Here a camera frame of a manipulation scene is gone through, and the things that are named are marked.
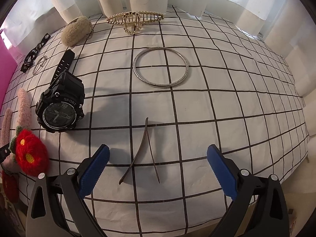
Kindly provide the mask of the gold pearl hair claw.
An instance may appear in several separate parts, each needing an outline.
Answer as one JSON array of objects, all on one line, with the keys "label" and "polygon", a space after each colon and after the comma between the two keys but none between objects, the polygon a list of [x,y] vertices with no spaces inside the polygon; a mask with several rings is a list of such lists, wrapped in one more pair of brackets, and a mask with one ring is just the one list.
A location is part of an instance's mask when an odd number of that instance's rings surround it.
[{"label": "gold pearl hair claw", "polygon": [[126,11],[107,17],[106,22],[112,25],[123,26],[129,35],[135,35],[142,29],[143,25],[159,22],[165,15],[154,11]]}]

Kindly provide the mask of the black sport watch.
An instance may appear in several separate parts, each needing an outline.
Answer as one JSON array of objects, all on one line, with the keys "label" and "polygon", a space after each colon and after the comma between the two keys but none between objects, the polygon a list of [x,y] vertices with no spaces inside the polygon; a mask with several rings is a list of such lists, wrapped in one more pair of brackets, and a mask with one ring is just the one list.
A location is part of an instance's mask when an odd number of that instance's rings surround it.
[{"label": "black sport watch", "polygon": [[49,87],[41,94],[36,104],[38,123],[50,133],[73,129],[85,116],[84,84],[69,71],[74,57],[72,50],[63,54]]}]

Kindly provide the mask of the white curtain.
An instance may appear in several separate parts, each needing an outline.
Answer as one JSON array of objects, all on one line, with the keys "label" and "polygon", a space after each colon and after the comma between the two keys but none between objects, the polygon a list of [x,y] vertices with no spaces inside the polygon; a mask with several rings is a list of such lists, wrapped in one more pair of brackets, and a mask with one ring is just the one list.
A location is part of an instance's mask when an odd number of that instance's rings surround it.
[{"label": "white curtain", "polygon": [[286,58],[301,96],[315,91],[315,23],[300,0],[17,0],[1,28],[12,45],[26,53],[46,32],[67,21],[123,9],[166,12],[172,5],[193,16],[210,12],[235,23]]}]

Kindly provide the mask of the brown hair pin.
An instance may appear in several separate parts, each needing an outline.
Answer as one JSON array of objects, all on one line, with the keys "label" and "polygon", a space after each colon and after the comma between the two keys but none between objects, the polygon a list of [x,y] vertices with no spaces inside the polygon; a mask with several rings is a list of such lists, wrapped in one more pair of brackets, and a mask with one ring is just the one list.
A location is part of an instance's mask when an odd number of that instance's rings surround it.
[{"label": "brown hair pin", "polygon": [[150,134],[149,134],[149,130],[148,130],[148,122],[149,122],[149,118],[146,117],[144,131],[143,131],[143,135],[142,135],[142,138],[141,138],[141,142],[139,144],[139,148],[138,148],[137,153],[134,156],[134,159],[132,160],[131,164],[129,165],[127,170],[124,172],[123,176],[118,181],[119,185],[121,185],[124,182],[125,178],[129,174],[129,172],[132,170],[132,168],[136,165],[136,163],[139,160],[139,158],[143,154],[145,154],[147,151],[150,153],[151,163],[152,163],[153,168],[154,168],[154,172],[155,172],[155,176],[156,176],[157,182],[161,183],[160,176],[159,176],[159,173],[158,173],[158,170],[157,170],[157,166],[156,166],[156,163],[155,163],[155,158],[154,158],[154,154],[153,154],[151,141],[150,141]]}]

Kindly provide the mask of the white black grid cloth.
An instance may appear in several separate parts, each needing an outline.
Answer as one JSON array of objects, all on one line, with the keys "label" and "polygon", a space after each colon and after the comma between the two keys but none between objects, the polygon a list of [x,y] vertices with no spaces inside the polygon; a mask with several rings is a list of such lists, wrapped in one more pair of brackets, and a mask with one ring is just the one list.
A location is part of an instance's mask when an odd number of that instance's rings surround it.
[{"label": "white black grid cloth", "polygon": [[[101,144],[110,148],[85,198],[107,236],[178,236],[220,219],[231,199],[207,161],[211,144],[238,167],[280,181],[306,157],[303,99],[285,60],[260,39],[176,7],[136,36],[101,14],[90,20],[94,34],[74,47],[70,67],[84,83],[84,118],[49,133],[33,115],[31,129],[47,147],[52,176]],[[146,117],[161,183],[147,151],[119,185]]]}]

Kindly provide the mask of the pink plastic tub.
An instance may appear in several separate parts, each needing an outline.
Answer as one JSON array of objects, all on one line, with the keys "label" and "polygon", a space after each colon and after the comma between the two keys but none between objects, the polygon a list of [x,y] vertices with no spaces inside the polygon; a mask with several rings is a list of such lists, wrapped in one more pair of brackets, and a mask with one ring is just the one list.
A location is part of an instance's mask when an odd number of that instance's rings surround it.
[{"label": "pink plastic tub", "polygon": [[16,48],[1,29],[1,57],[0,57],[0,102],[1,107],[9,86],[10,80],[17,68],[16,58],[19,56]]}]

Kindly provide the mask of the beige fluffy pouch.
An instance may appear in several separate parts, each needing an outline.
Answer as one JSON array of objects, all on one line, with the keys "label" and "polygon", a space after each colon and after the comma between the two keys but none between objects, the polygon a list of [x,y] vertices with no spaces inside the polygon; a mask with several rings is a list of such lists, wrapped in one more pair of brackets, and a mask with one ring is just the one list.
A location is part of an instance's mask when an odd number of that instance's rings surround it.
[{"label": "beige fluffy pouch", "polygon": [[93,34],[90,20],[86,16],[79,16],[63,29],[60,39],[65,46],[74,47],[82,39],[90,39]]}]

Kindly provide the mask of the small silver bangle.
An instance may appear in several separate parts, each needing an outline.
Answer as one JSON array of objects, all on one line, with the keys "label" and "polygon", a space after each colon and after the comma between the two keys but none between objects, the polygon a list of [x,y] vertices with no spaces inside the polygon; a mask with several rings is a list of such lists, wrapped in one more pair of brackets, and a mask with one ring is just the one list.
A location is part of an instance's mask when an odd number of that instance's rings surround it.
[{"label": "small silver bangle", "polygon": [[33,68],[32,74],[36,75],[46,64],[48,57],[46,55],[42,56]]}]

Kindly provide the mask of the pink strawberry headband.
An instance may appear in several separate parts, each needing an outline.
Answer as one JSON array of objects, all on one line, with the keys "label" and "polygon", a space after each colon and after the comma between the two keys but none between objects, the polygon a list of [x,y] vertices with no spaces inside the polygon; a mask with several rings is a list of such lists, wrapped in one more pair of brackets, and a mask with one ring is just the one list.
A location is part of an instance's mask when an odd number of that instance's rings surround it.
[{"label": "pink strawberry headband", "polygon": [[9,139],[12,110],[7,109],[1,129],[1,168],[3,189],[11,203],[18,203],[20,171],[38,177],[49,171],[49,156],[46,146],[31,131],[31,101],[25,89],[18,90],[18,118],[16,135]]}]

